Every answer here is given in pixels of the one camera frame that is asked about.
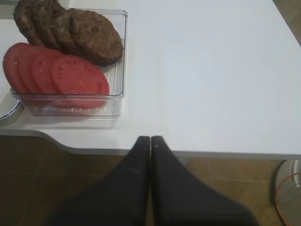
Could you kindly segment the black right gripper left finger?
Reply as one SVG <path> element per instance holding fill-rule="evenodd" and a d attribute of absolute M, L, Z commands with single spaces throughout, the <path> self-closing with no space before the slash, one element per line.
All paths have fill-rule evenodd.
<path fill-rule="evenodd" d="M 47 226 L 143 226 L 149 190 L 149 137 L 138 137 L 117 167 L 93 187 L 64 201 Z"/>

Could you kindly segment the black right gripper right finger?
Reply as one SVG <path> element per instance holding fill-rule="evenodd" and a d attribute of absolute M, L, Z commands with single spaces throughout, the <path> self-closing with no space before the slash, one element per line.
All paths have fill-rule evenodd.
<path fill-rule="evenodd" d="M 151 138 L 151 192 L 157 226 L 256 226 L 245 206 L 190 173 L 163 137 Z"/>

